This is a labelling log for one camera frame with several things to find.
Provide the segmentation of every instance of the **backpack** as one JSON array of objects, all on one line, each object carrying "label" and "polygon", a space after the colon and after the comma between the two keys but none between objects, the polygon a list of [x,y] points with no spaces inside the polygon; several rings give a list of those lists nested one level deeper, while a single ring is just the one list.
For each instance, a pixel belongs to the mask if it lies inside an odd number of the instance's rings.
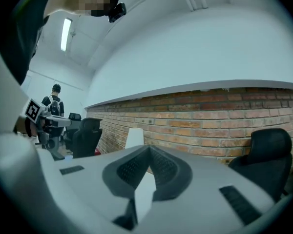
[{"label": "backpack", "polygon": [[51,103],[48,105],[48,111],[51,112],[52,115],[60,116],[61,108],[60,108],[60,101],[56,101],[52,98],[52,96],[49,97],[49,100]]}]

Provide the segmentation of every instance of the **ceiling light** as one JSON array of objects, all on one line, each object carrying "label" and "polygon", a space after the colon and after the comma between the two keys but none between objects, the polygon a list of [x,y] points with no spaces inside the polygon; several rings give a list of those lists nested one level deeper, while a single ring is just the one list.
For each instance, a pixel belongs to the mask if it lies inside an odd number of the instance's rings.
[{"label": "ceiling light", "polygon": [[72,23],[71,19],[65,18],[64,25],[63,25],[63,32],[62,32],[62,41],[61,41],[61,49],[63,51],[66,51],[68,32],[69,32],[71,23]]}]

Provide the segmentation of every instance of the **black office chair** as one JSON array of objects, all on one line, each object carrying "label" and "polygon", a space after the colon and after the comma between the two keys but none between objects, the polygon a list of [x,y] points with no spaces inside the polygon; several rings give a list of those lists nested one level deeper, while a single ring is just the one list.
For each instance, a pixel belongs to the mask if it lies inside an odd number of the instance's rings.
[{"label": "black office chair", "polygon": [[79,130],[73,136],[71,151],[73,158],[94,156],[94,152],[102,135],[100,127],[101,119],[85,118],[80,124]]},{"label": "black office chair", "polygon": [[278,201],[290,174],[291,149],[287,131],[280,128],[255,131],[251,135],[250,154],[235,158],[229,167]]},{"label": "black office chair", "polygon": [[73,145],[73,136],[74,133],[79,130],[82,117],[79,114],[70,113],[68,118],[72,121],[72,124],[66,127],[66,131],[63,134],[63,139],[65,143],[65,148],[67,150],[71,150]]}]

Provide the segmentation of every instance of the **red brick wall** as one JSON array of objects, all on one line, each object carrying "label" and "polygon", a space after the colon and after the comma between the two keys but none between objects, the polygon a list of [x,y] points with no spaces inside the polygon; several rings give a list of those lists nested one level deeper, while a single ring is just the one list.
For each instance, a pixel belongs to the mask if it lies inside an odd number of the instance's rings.
[{"label": "red brick wall", "polygon": [[124,148],[130,127],[144,129],[145,144],[208,156],[225,164],[249,152],[255,130],[283,128],[293,141],[293,91],[285,89],[167,94],[92,107],[87,116],[103,119],[98,148],[105,153]]}]

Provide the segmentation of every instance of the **white ceiling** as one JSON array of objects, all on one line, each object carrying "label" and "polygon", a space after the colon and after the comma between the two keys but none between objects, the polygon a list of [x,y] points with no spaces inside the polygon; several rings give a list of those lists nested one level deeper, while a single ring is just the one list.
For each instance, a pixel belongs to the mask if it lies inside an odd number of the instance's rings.
[{"label": "white ceiling", "polygon": [[[86,70],[97,70],[112,55],[147,24],[176,12],[189,12],[192,7],[203,9],[203,0],[120,0],[127,7],[127,15],[115,23],[106,17],[72,15],[57,12],[50,16],[44,27],[41,41],[60,58],[75,62]],[[206,0],[208,7],[231,3],[269,10],[267,0]],[[67,51],[61,51],[61,36],[65,18],[73,20],[68,39]]]}]

